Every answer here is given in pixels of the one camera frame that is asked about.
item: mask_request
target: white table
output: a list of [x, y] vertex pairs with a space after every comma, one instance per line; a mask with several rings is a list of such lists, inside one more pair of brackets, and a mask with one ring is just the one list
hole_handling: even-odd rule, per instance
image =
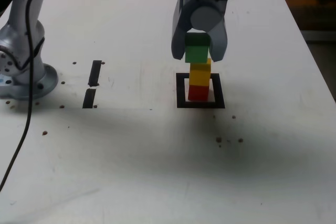
[[[43, 60], [66, 84], [34, 106], [1, 224], [335, 223], [336, 106], [285, 0], [229, 1], [224, 110], [176, 108], [175, 4], [45, 0]], [[1, 176], [25, 107], [0, 102]]]

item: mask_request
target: stacked blocks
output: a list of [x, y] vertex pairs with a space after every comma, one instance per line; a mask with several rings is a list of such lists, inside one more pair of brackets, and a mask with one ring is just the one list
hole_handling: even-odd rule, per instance
[[211, 59], [208, 59], [210, 37], [206, 33], [187, 33], [185, 61], [190, 63], [190, 101], [207, 101], [211, 76]]

